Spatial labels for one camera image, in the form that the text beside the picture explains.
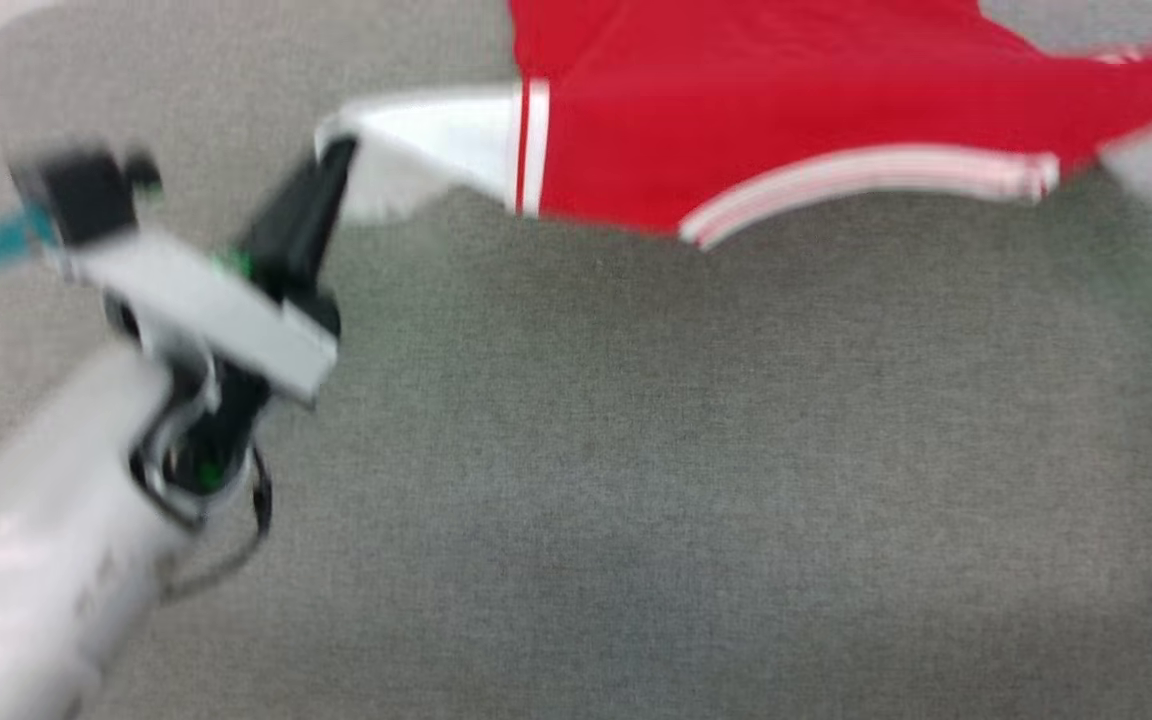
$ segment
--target wire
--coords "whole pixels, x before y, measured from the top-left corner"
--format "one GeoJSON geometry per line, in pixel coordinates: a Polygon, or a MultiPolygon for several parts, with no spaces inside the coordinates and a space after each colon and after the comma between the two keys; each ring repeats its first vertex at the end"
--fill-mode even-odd
{"type": "Polygon", "coordinates": [[[274,521],[274,480],[270,475],[270,467],[265,464],[265,456],[262,455],[260,447],[252,445],[252,460],[256,462],[256,484],[252,487],[252,511],[256,515],[256,533],[248,539],[247,544],[229,560],[217,564],[215,568],[198,575],[196,578],[184,579],[166,588],[162,593],[162,605],[175,605],[200,596],[210,589],[232,577],[242,570],[247,562],[256,556],[256,551],[270,538],[270,528],[274,521]]]}

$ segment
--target striped trim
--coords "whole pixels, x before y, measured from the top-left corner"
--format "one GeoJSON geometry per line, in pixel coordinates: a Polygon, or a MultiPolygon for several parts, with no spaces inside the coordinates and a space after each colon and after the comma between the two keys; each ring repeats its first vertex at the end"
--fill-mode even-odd
{"type": "Polygon", "coordinates": [[[1040,200],[1060,183],[1060,159],[948,145],[887,145],[820,156],[750,179],[691,211],[684,241],[710,250],[751,223],[816,202],[878,190],[1040,200]]]}
{"type": "Polygon", "coordinates": [[[516,168],[513,213],[539,215],[550,149],[550,83],[531,79],[518,91],[516,122],[509,131],[509,167],[516,168]]]}
{"type": "Polygon", "coordinates": [[[1124,45],[1115,50],[1102,50],[1100,53],[1092,55],[1093,60],[1106,65],[1138,63],[1146,58],[1149,58],[1147,51],[1139,45],[1124,45]]]}

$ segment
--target white stripe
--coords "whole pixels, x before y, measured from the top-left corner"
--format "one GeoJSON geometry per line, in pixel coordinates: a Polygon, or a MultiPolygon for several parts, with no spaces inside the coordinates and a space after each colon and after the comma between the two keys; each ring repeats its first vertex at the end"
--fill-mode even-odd
{"type": "Polygon", "coordinates": [[[550,83],[531,81],[526,100],[526,158],[522,170],[522,211],[540,214],[540,191],[545,182],[545,150],[550,144],[550,83]]]}
{"type": "Polygon", "coordinates": [[[503,189],[503,205],[509,213],[518,213],[518,183],[522,179],[518,177],[518,150],[522,142],[522,83],[515,85],[513,90],[511,98],[511,111],[509,111],[509,136],[506,146],[508,150],[508,156],[506,157],[506,169],[507,177],[513,179],[513,182],[508,183],[508,187],[503,189]]]}
{"type": "Polygon", "coordinates": [[[682,237],[708,249],[764,218],[816,202],[876,190],[940,191],[1009,200],[1038,200],[1060,181],[1055,156],[940,145],[847,150],[786,165],[750,179],[691,211],[682,237]]]}

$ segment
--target gray fabric surface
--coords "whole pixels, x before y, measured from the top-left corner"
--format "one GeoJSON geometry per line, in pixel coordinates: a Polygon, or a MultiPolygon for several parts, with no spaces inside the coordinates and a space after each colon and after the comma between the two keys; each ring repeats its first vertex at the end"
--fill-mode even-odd
{"type": "MultiPolygon", "coordinates": [[[[998,8],[1152,36],[1152,3],[998,8]]],[[[218,243],[343,99],[510,77],[509,38],[490,0],[33,15],[0,210],[5,151],[134,138],[151,214],[218,243]]],[[[328,282],[343,363],[265,427],[273,539],[91,717],[1152,717],[1152,211],[1106,179],[712,256],[462,194],[340,233],[328,282]]],[[[0,279],[0,441],[107,336],[90,293],[0,279]]]]}

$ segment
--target robotic arm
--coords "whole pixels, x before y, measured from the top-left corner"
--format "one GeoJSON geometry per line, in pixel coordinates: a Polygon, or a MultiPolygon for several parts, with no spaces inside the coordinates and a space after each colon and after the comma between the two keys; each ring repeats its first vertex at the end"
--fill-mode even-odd
{"type": "Polygon", "coordinates": [[[252,433],[274,397],[311,404],[338,358],[338,305],[317,278],[355,150],[334,142],[297,168],[218,260],[137,223],[147,159],[77,151],[14,168],[24,234],[0,253],[41,247],[104,291],[129,342],[0,454],[0,720],[77,717],[253,469],[268,529],[252,433]]]}

